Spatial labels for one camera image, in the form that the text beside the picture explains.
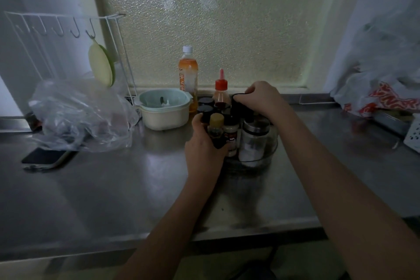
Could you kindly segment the white perforated basket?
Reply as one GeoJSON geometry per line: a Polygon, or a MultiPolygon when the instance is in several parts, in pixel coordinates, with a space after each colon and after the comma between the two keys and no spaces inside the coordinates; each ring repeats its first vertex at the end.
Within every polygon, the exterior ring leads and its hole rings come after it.
{"type": "Polygon", "coordinates": [[[420,154],[420,113],[413,114],[413,120],[403,143],[413,151],[420,154]]]}

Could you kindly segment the black smartphone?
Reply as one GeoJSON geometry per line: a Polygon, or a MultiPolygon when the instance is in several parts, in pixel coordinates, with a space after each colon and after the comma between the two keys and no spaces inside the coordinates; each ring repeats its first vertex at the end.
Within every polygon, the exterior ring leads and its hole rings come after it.
{"type": "Polygon", "coordinates": [[[64,166],[76,154],[76,151],[36,148],[22,159],[21,165],[27,171],[50,171],[64,166]]]}

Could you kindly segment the tall black cap bottle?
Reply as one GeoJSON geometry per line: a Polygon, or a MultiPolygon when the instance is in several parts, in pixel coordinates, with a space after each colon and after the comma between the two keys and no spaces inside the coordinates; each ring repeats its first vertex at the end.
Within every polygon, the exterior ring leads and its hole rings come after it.
{"type": "Polygon", "coordinates": [[[237,101],[237,97],[245,95],[245,93],[235,93],[231,100],[231,115],[245,120],[254,119],[254,111],[237,101]]]}

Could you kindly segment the red label spice jar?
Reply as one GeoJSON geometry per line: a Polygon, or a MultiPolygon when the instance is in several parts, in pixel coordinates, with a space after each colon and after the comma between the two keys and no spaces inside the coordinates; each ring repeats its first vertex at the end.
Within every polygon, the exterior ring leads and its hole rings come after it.
{"type": "Polygon", "coordinates": [[[237,137],[239,130],[239,119],[230,114],[224,115],[223,134],[228,145],[227,157],[234,157],[237,154],[237,137]]]}

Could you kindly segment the metal tray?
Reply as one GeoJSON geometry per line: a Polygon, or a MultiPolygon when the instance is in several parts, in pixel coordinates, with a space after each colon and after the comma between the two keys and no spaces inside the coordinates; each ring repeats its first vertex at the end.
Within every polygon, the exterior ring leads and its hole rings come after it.
{"type": "Polygon", "coordinates": [[[372,114],[372,120],[400,137],[405,137],[410,128],[410,122],[390,115],[387,110],[377,110],[372,114]]]}

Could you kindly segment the red cap sauce bottle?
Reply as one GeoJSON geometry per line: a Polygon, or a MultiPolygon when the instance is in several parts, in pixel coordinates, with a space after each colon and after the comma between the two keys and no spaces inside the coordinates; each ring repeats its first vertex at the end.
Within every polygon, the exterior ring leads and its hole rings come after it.
{"type": "Polygon", "coordinates": [[[231,98],[228,94],[228,81],[225,79],[224,70],[219,70],[219,78],[215,81],[215,92],[213,95],[215,106],[228,107],[231,106],[231,98]]]}

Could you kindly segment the person's right forearm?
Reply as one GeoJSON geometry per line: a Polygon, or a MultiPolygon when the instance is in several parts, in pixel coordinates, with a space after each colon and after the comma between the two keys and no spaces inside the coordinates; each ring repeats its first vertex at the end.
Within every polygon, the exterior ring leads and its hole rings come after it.
{"type": "Polygon", "coordinates": [[[276,126],[318,219],[352,280],[420,280],[420,239],[308,130],[275,102],[276,126]]]}

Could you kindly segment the green and white sponge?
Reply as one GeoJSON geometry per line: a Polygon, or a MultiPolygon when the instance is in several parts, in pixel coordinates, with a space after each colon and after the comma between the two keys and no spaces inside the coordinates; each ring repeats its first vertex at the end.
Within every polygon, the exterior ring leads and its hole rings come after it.
{"type": "Polygon", "coordinates": [[[95,80],[103,86],[112,87],[116,77],[114,62],[106,48],[95,39],[92,39],[88,50],[88,59],[95,80]]]}

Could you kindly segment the glass shaker with silver lid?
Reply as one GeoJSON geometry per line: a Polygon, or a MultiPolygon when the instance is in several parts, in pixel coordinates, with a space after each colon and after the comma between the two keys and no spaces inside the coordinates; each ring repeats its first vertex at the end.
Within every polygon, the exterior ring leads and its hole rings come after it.
{"type": "Polygon", "coordinates": [[[261,160],[264,157],[269,131],[270,121],[264,116],[245,118],[238,151],[239,161],[248,163],[261,160]]]}

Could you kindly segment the frosted glass window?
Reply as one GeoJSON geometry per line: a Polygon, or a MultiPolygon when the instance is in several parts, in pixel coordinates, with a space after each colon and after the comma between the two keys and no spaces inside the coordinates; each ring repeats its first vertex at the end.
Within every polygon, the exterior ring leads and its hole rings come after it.
{"type": "Polygon", "coordinates": [[[230,87],[257,80],[299,87],[332,0],[99,0],[125,13],[121,33],[137,87],[179,86],[182,46],[193,47],[198,85],[223,69],[230,87]]]}

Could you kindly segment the clear plastic bag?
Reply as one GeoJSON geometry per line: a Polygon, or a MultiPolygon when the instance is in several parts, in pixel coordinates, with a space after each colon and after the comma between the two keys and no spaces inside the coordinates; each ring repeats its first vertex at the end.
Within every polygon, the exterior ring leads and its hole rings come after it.
{"type": "Polygon", "coordinates": [[[40,81],[28,101],[42,130],[39,147],[108,152],[130,148],[139,115],[118,91],[94,78],[40,81]]]}

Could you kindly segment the clear round turntable tray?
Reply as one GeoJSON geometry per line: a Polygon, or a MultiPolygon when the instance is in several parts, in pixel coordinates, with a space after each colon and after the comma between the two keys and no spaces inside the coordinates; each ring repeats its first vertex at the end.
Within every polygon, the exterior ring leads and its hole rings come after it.
{"type": "Polygon", "coordinates": [[[237,154],[234,157],[225,158],[223,162],[222,170],[226,173],[239,175],[239,174],[257,172],[257,171],[265,169],[266,167],[270,165],[272,157],[274,153],[276,152],[277,147],[279,145],[276,131],[270,130],[268,133],[268,139],[265,146],[264,157],[259,161],[246,163],[246,162],[241,162],[238,159],[239,144],[240,144],[240,139],[238,143],[237,154]]]}

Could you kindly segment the white bowl with green strainer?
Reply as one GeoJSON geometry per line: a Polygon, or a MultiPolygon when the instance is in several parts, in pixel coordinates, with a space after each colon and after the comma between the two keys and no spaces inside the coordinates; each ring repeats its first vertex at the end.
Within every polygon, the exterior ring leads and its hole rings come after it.
{"type": "Polygon", "coordinates": [[[189,120],[193,97],[176,88],[152,89],[134,98],[143,124],[150,130],[163,131],[184,126],[189,120]]]}

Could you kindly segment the yellow cap spice bottle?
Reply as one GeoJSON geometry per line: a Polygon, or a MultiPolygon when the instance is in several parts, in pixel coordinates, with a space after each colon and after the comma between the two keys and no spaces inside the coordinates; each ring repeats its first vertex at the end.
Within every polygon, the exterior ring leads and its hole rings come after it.
{"type": "Polygon", "coordinates": [[[217,149],[221,149],[226,144],[224,137],[224,116],[220,113],[213,113],[207,126],[207,134],[209,135],[213,145],[217,149]]]}

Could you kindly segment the person's left hand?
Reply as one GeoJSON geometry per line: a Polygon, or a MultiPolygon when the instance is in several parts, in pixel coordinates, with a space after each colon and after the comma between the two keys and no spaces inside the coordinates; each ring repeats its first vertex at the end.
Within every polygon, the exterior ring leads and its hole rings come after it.
{"type": "Polygon", "coordinates": [[[228,145],[214,147],[209,135],[193,135],[185,144],[187,182],[201,189],[213,189],[221,173],[228,145]]]}

